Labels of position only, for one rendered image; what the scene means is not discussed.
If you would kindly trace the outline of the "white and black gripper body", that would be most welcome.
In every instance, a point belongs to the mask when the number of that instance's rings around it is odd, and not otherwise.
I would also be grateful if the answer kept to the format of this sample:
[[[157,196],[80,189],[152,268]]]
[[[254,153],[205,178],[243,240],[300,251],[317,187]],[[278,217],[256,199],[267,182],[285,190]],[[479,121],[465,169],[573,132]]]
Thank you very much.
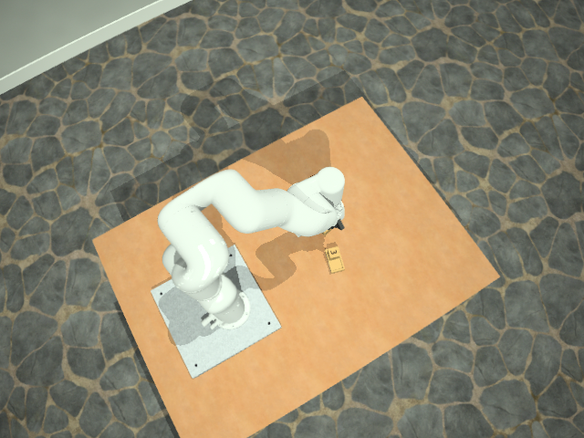
[[[343,202],[341,202],[341,207],[343,208],[343,210],[342,210],[342,211],[336,210],[336,211],[337,211],[337,215],[338,215],[338,216],[337,216],[337,220],[336,220],[336,222],[335,222],[335,223],[334,223],[332,226],[335,226],[335,225],[337,224],[337,221],[338,221],[338,219],[339,219],[339,218],[340,218],[340,220],[342,220],[342,219],[344,218],[344,215],[345,215],[345,209],[344,209]]]

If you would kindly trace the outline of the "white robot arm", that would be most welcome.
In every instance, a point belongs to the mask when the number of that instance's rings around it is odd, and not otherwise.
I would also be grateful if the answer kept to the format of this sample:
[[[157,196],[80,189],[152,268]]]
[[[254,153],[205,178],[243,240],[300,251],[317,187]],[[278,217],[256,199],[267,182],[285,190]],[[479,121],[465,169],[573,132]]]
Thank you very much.
[[[167,203],[157,222],[179,254],[169,244],[162,255],[162,263],[174,285],[181,291],[188,291],[183,293],[196,299],[210,313],[201,323],[206,326],[213,320],[211,329],[217,325],[236,329],[250,314],[247,296],[236,289],[224,273],[229,250],[225,240],[201,212],[204,208],[212,204],[240,233],[252,234],[280,227],[297,237],[313,236],[327,231],[336,222],[336,210],[343,209],[344,184],[345,178],[339,169],[326,167],[294,183],[287,191],[278,188],[255,190],[238,171],[224,170]]]

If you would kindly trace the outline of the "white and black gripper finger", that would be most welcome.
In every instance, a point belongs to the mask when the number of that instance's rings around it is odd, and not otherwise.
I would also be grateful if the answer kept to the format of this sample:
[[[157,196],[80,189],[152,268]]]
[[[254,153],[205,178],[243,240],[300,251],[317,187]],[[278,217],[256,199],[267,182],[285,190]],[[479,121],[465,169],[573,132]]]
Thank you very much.
[[[335,226],[331,226],[330,228],[333,229],[334,227],[338,228],[341,231],[345,228],[343,223],[341,222],[340,218],[338,219],[337,224]]]

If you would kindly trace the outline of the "tan wooden calendar tray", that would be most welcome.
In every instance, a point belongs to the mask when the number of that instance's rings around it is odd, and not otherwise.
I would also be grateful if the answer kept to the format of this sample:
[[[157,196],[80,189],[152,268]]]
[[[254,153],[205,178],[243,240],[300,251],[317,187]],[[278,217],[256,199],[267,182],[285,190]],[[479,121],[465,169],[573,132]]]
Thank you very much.
[[[339,258],[334,260],[329,260],[328,249],[325,250],[325,253],[331,274],[345,270],[340,253]]]

